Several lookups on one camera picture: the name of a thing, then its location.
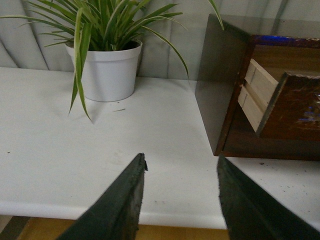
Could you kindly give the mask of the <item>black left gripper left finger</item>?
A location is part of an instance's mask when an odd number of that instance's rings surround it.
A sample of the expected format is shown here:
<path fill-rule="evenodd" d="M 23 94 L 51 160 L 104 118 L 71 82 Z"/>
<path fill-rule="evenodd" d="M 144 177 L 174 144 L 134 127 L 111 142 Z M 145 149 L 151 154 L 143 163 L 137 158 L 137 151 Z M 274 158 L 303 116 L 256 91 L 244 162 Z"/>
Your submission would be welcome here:
<path fill-rule="evenodd" d="M 128 164 L 100 198 L 58 240 L 134 240 L 144 194 L 145 155 Z"/>

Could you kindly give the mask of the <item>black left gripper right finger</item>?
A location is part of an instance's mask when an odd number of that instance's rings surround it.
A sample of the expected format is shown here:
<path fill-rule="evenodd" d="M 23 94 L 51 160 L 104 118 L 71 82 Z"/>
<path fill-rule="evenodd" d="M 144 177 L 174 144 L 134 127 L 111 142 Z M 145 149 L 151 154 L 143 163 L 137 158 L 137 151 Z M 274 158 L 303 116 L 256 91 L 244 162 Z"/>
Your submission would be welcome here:
<path fill-rule="evenodd" d="M 318 240 L 320 232 L 274 199 L 224 155 L 219 201 L 231 240 Z"/>

